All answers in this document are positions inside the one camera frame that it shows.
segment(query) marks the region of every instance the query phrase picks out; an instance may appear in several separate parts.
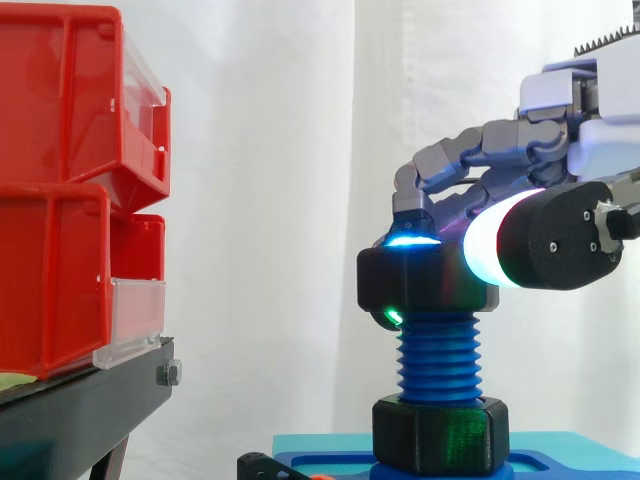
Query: white curtain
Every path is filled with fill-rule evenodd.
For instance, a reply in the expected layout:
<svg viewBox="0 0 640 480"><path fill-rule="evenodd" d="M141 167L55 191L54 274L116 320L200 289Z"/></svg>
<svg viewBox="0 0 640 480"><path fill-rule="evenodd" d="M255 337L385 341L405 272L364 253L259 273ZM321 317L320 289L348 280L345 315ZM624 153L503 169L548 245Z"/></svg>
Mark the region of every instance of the white curtain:
<svg viewBox="0 0 640 480"><path fill-rule="evenodd" d="M369 431L397 390L397 340L358 310L355 256L389 226L395 170L510 118L525 75L631 22L627 0L110 3L173 91L172 195L152 210L184 363L125 480L234 478L273 434ZM479 315L482 385L513 430L640 455L639 252L588 288L505 290Z"/></svg>

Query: bolt thread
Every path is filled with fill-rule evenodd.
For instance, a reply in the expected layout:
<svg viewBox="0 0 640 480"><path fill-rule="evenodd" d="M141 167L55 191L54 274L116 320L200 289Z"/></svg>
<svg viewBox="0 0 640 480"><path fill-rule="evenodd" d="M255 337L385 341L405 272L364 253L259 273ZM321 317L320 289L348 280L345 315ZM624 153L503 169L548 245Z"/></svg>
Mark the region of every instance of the bolt thread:
<svg viewBox="0 0 640 480"><path fill-rule="evenodd" d="M470 313L408 316L399 336L400 398L411 403L475 404L482 390L477 320Z"/></svg>

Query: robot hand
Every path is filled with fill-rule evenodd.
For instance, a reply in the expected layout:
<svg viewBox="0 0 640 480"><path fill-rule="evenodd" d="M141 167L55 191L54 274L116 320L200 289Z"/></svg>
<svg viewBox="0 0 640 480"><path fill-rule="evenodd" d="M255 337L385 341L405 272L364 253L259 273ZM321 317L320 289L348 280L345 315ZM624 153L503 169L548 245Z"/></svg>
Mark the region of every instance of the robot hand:
<svg viewBox="0 0 640 480"><path fill-rule="evenodd" d="M621 73L640 74L638 33L525 78L516 119L416 153L396 174L394 221L376 245L465 237L472 271L496 285L567 290L613 271L621 240L640 233L640 174L611 176L640 165L640 96ZM489 168L465 180L472 167ZM459 183L471 186L429 198Z"/></svg>

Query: red storage bin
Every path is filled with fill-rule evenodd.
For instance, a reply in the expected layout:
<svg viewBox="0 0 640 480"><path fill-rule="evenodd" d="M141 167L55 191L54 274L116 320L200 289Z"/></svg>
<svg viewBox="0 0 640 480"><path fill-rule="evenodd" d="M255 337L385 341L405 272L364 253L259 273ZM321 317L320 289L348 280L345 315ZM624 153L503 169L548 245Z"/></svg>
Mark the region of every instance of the red storage bin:
<svg viewBox="0 0 640 480"><path fill-rule="evenodd" d="M0 182L91 182L133 213L169 195L171 96L111 7L0 3Z"/></svg>
<svg viewBox="0 0 640 480"><path fill-rule="evenodd" d="M92 353L108 368L157 346L164 221L113 217L101 186L0 184L0 265L0 372L47 378Z"/></svg>

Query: green glowing light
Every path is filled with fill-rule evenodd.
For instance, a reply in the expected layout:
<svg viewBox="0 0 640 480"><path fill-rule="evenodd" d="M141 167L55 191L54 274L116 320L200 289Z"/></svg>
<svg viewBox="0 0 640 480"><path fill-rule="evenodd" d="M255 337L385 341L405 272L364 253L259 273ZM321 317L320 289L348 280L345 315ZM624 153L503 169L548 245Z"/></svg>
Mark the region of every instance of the green glowing light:
<svg viewBox="0 0 640 480"><path fill-rule="evenodd" d="M402 324L402 317L396 310L393 310L390 308L389 310L384 312L384 314L389 319L389 321L393 323L396 327Z"/></svg>

